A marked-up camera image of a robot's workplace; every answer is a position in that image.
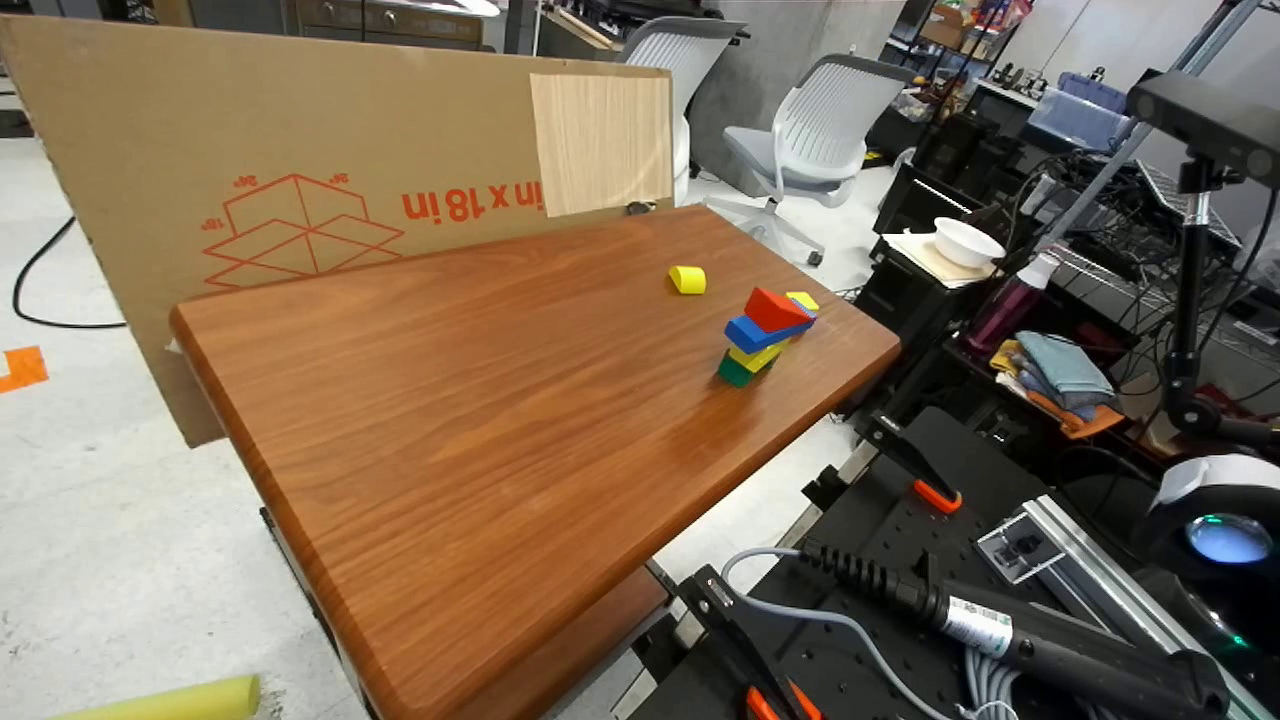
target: toy block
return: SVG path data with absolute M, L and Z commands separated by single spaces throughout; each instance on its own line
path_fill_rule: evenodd
M 740 368 L 727 352 L 722 355 L 718 378 L 733 390 L 749 390 L 757 378 L 749 368 Z
M 735 344 L 727 344 L 727 355 L 749 368 L 753 378 L 762 378 L 781 352 L 790 347 L 790 340 L 768 344 L 765 352 L 740 352 Z
M 807 329 L 812 323 L 812 317 L 797 301 L 790 301 L 783 293 L 774 293 L 774 288 L 753 288 L 749 317 L 765 334 L 790 334 L 790 329 Z
M 800 306 L 807 317 L 819 312 L 819 306 L 807 293 L 790 293 L 792 306 Z
M 698 264 L 673 264 L 669 280 L 679 296 L 703 296 L 708 293 L 708 274 Z
M 753 317 L 733 317 L 723 323 L 723 336 L 740 347 L 740 352 L 765 352 L 768 344 L 804 336 L 807 323 L 783 329 L 783 334 L 765 334 Z

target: plastic container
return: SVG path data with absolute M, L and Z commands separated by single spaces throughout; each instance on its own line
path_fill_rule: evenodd
M 1029 269 L 1022 269 L 997 288 L 997 296 L 975 312 L 971 329 L 964 334 L 964 344 L 975 359 L 990 359 L 1029 319 L 1055 264 L 1055 257 L 1042 253 Z

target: cardboard box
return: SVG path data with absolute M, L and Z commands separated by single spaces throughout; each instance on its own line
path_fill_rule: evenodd
M 85 20 L 0 56 L 192 445 L 174 306 L 673 202 L 651 68 Z

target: yellow block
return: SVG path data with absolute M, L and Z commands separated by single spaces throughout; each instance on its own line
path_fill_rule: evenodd
M 679 296 L 703 296 L 708 293 L 708 274 L 698 269 L 698 264 L 673 264 L 669 277 L 673 277 L 673 288 Z
M 257 718 L 257 678 L 236 678 L 221 686 L 73 713 L 63 720 L 252 720 L 252 718 Z
M 819 306 L 815 306 L 807 293 L 790 293 L 790 296 L 792 296 L 792 306 L 800 306 L 807 317 L 819 312 Z
M 765 371 L 781 352 L 790 347 L 783 344 L 768 344 L 765 352 L 740 352 L 735 344 L 727 344 L 727 355 L 743 368 L 743 371 Z

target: blue block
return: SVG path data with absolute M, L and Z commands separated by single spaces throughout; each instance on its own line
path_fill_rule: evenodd
M 765 334 L 753 317 L 735 317 L 723 323 L 723 336 L 740 347 L 740 352 L 765 352 L 768 344 L 804 336 L 807 323 L 800 329 L 781 329 L 781 334 Z

